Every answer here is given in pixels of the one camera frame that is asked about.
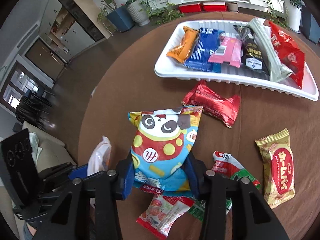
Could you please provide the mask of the person's left hand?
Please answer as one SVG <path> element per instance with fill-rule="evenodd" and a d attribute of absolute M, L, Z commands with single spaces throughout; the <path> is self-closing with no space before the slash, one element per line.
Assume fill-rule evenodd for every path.
<path fill-rule="evenodd" d="M 33 228 L 27 222 L 24 223 L 23 235 L 25 240 L 32 240 L 36 232 L 37 232 L 37 229 Z"/>

